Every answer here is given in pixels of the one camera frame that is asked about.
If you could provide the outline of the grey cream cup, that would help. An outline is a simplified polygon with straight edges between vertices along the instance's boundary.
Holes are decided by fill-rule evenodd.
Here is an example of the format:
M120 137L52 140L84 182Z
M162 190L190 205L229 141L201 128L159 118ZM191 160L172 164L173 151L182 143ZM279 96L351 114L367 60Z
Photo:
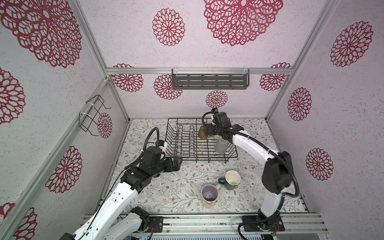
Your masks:
M223 155L226 153L228 146L229 146L229 141L223 138L220 138L216 142L215 151L217 154Z

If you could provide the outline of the pink mug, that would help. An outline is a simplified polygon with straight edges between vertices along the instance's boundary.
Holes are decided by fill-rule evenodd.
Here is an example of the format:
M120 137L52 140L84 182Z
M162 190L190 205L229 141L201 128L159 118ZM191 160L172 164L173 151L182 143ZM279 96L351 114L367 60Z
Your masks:
M218 198L219 198L219 192L222 188L222 185L206 185L203 187L201 191L201 196L202 196L202 205L205 208L212 208Z

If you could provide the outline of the amber glass cup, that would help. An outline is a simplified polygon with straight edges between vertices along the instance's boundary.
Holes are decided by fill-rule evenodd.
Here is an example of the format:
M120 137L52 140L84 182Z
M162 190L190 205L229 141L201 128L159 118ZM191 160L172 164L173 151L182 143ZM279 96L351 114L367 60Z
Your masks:
M205 126L200 127L198 137L201 140L206 140L208 138L208 129Z

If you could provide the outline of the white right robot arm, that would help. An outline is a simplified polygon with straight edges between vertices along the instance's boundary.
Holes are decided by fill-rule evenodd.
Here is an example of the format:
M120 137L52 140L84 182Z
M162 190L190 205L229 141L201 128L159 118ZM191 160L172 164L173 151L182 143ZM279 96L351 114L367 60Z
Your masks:
M201 117L208 136L219 135L236 147L243 149L264 168L262 184L266 190L264 201L258 215L252 220L245 220L238 226L241 228L256 227L261 231L277 231L279 217L286 198L296 198L300 195L298 180L295 176L291 155L277 152L256 138L252 137L240 125L231 124L225 112L213 108Z

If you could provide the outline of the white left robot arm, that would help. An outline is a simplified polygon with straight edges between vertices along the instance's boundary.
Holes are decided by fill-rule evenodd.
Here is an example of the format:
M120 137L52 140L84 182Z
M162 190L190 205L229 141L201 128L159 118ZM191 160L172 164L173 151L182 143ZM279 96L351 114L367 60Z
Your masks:
M73 234L65 233L62 240L123 240L134 232L153 231L150 214L140 207L133 208L127 217L117 224L121 212L148 186L152 178L161 173L179 171L183 158L167 157L159 147L145 149L137 162L126 167L121 182L111 191L102 206Z

